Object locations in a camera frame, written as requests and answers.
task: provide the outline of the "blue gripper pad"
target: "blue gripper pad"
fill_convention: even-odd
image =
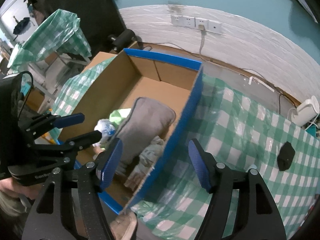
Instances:
[[[78,113],[78,114],[67,115],[64,117],[59,117],[53,122],[53,125],[54,127],[61,129],[68,126],[80,124],[83,122],[84,122],[84,114]]]
[[[209,192],[209,190],[212,188],[210,184],[209,171],[205,166],[204,161],[202,160],[195,143],[192,140],[189,141],[188,152],[192,165],[200,181],[201,187],[203,187],[207,192]]]
[[[105,163],[105,166],[101,171],[100,188],[102,190],[110,186],[113,179],[113,175],[115,174],[116,168],[119,164],[119,161],[122,155],[122,150],[123,150],[123,143],[121,140],[119,140],[118,143],[115,145],[113,152],[111,153],[108,161]]]

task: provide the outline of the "green cloth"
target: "green cloth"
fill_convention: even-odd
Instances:
[[[116,56],[106,59],[94,67],[70,78],[62,87],[53,106],[52,114],[66,116],[73,112],[81,98],[87,92],[92,83]],[[51,137],[58,139],[62,129],[54,128],[50,131]]]
[[[202,97],[176,149],[145,199],[132,209],[156,236],[167,240],[195,239],[211,199],[201,188],[188,156],[188,141],[197,138],[217,162],[231,169],[247,171],[250,165],[257,166],[290,238],[316,192],[319,141],[222,80],[204,75],[203,81]],[[286,141],[296,153],[289,170],[281,172],[276,157]],[[237,196],[235,190],[224,237],[232,233]]]
[[[112,122],[113,126],[118,129],[119,125],[124,119],[130,114],[131,108],[119,109],[113,111],[109,116],[109,121]]]
[[[27,70],[27,63],[44,60],[51,53],[72,53],[82,57],[91,56],[91,48],[75,13],[56,10],[23,44],[16,44],[8,68],[14,71]]]

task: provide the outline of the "blue cardboard box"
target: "blue cardboard box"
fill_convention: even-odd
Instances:
[[[99,53],[93,61],[98,64],[110,57]],[[138,190],[132,192],[115,177],[100,198],[116,213],[143,199],[151,184],[163,169],[175,148],[188,119],[193,115],[202,93],[203,70],[201,62],[168,54],[124,49],[90,86],[78,103],[74,113],[85,115],[76,132],[83,134],[94,129],[97,121],[108,118],[113,110],[131,108],[138,97],[158,100],[177,115],[165,136],[165,148],[154,169],[143,180]],[[89,161],[93,153],[79,154],[81,164]]]

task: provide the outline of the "gray pillow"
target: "gray pillow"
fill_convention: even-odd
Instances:
[[[145,97],[133,103],[129,116],[122,122],[114,138],[123,142],[117,173],[121,174],[157,135],[161,135],[176,119],[176,113],[165,104]]]

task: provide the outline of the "power outlet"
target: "power outlet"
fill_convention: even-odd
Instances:
[[[183,26],[183,18],[179,15],[171,15],[171,23],[174,26]]]
[[[194,17],[182,16],[181,19],[183,27],[194,28],[196,26]]]
[[[209,21],[208,31],[213,33],[222,34],[222,23],[217,21]]]
[[[202,18],[196,18],[196,29],[199,29],[199,25],[203,25],[206,30],[208,30],[209,27],[209,20],[202,19]]]

